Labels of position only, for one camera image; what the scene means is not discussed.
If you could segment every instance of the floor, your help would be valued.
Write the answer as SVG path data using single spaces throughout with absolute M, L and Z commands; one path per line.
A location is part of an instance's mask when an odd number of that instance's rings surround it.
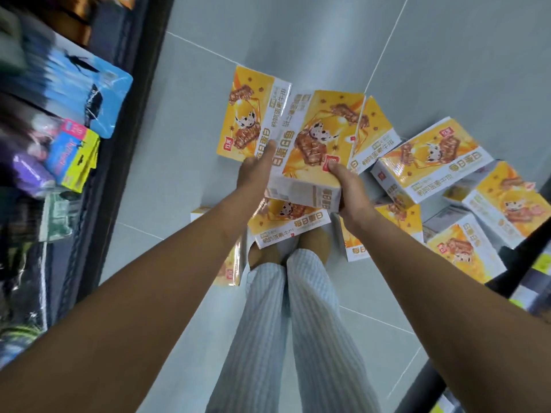
M 176 0 L 102 279 L 232 191 L 239 164 L 215 150 L 236 64 L 298 87 L 365 90 L 405 138 L 451 114 L 541 184 L 550 13 L 548 0 Z M 425 202 L 423 219 L 441 206 Z M 335 242 L 328 272 L 392 412 L 426 354 L 371 260 L 347 263 Z M 244 287 L 211 287 L 140 412 L 204 411 L 244 302 Z M 300 411 L 291 347 L 280 403 L 290 413 Z

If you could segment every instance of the person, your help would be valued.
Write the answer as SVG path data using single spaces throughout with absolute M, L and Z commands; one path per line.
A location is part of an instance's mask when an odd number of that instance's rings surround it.
M 245 160 L 235 191 L 122 268 L 0 371 L 3 411 L 134 412 L 263 198 L 275 149 L 271 141 L 260 159 Z M 358 176 L 329 169 L 342 185 L 346 227 L 465 410 L 551 411 L 551 328 L 387 221 Z M 379 409 L 339 319 L 324 240 L 303 235 L 286 270 L 274 248 L 252 250 L 247 302 L 207 411 L 277 410 L 289 316 L 303 410 Z

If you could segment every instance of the pants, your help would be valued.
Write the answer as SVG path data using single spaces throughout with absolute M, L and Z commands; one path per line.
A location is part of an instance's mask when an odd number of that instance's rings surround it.
M 317 255 L 296 250 L 287 272 L 268 263 L 249 278 L 243 315 L 207 412 L 278 411 L 289 317 L 302 410 L 379 412 L 362 356 L 342 324 L 337 295 Z

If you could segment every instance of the hand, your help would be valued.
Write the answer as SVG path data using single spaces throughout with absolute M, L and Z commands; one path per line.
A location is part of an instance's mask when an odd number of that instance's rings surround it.
M 341 182 L 341 209 L 339 215 L 350 233 L 358 236 L 362 230 L 368 229 L 377 211 L 365 194 L 361 178 L 340 163 L 329 161 L 329 170 Z
M 276 152 L 276 141 L 270 140 L 264 148 L 260 158 L 249 157 L 243 161 L 239 168 L 238 189 L 251 189 L 253 194 L 259 195 L 259 200 L 264 196 L 270 170 L 272 169 L 272 158 Z

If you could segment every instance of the forearm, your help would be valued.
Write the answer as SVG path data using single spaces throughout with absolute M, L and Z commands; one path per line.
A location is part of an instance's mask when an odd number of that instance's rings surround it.
M 549 407 L 551 328 L 476 283 L 377 212 L 357 236 L 466 410 Z
M 259 200 L 241 187 L 77 305 L 0 372 L 6 410 L 134 412 Z

